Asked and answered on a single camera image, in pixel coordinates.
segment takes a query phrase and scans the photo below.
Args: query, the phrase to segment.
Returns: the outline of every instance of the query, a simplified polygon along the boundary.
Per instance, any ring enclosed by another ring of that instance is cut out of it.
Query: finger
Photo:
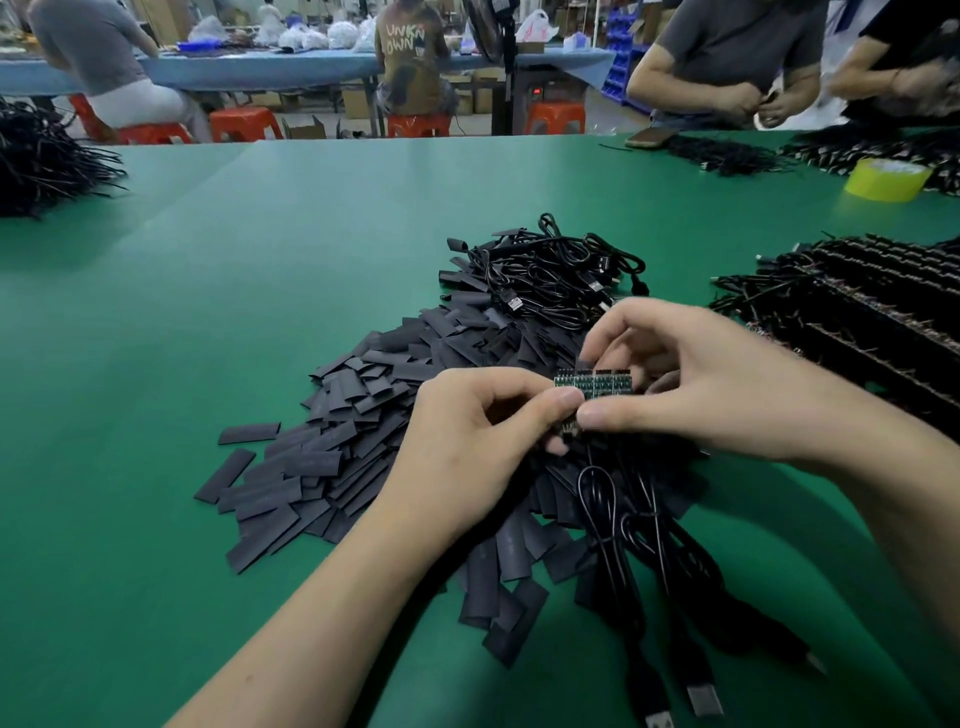
[[[493,427],[497,451],[522,457],[551,427],[572,415],[583,403],[584,393],[576,387],[554,387],[541,392],[509,420]]]
[[[680,370],[675,369],[673,372],[667,372],[665,375],[647,387],[647,391],[644,394],[658,395],[662,394],[663,392],[669,392],[670,390],[676,389],[679,386]]]
[[[584,430],[599,432],[670,432],[686,434],[693,423],[689,395],[684,388],[658,395],[602,397],[585,402],[577,410],[577,423]]]
[[[586,361],[596,361],[610,345],[630,328],[651,337],[660,347],[675,350],[678,330],[689,306],[658,299],[631,298],[617,303],[593,325],[584,340],[580,354]]]
[[[610,344],[597,360],[596,369],[627,369],[632,362],[663,351],[663,344],[655,335],[631,328]]]
[[[559,455],[560,457],[570,452],[570,448],[560,435],[547,435],[546,444],[543,446],[543,449],[552,455]]]
[[[464,378],[466,386],[485,410],[496,401],[529,400],[553,388],[551,379],[519,367],[458,369],[456,373]]]

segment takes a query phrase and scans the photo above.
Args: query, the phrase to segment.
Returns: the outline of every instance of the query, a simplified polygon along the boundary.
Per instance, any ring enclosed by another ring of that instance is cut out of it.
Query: small pcb
[[[634,392],[630,370],[600,369],[560,369],[553,377],[555,387],[576,387],[588,400],[611,395],[631,395]],[[570,418],[560,425],[563,435],[579,435],[580,427],[576,418]]]

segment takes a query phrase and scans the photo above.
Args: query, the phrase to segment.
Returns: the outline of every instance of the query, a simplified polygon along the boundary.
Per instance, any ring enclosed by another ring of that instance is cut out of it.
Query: cardboard box
[[[310,114],[313,124],[305,127],[291,127],[286,121],[283,122],[283,135],[288,139],[326,139],[326,129],[324,122],[313,114]]]
[[[457,90],[460,97],[460,106],[457,107],[457,116],[473,115],[473,92]]]
[[[347,119],[369,119],[370,107],[367,105],[367,94],[360,88],[345,88],[344,110]]]
[[[493,113],[492,88],[477,88],[473,92],[473,113]]]
[[[639,17],[630,26],[629,33],[634,37],[634,45],[650,45],[657,40],[672,15],[673,11],[665,11],[660,0],[643,3]]]
[[[507,80],[506,71],[502,68],[477,68],[473,71],[474,81],[500,81]]]
[[[186,0],[133,0],[133,5],[160,45],[172,45],[190,35],[193,18]]]
[[[283,102],[280,99],[280,94],[275,91],[267,91],[266,93],[252,93],[250,94],[250,103],[256,107],[266,107],[267,109],[282,109]]]

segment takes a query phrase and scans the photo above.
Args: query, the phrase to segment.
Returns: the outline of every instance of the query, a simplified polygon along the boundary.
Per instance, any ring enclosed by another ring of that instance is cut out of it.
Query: black t-shirt
[[[910,68],[938,58],[960,62],[960,0],[890,0],[860,35],[890,46],[874,63],[874,71]],[[960,111],[948,116],[891,115],[876,98],[851,101],[844,115],[871,124],[960,125]]]

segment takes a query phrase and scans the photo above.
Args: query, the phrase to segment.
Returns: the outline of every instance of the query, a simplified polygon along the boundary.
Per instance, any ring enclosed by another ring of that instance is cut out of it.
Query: mobile phone
[[[674,129],[650,127],[642,132],[635,133],[625,143],[630,149],[659,149],[676,133],[677,131]]]

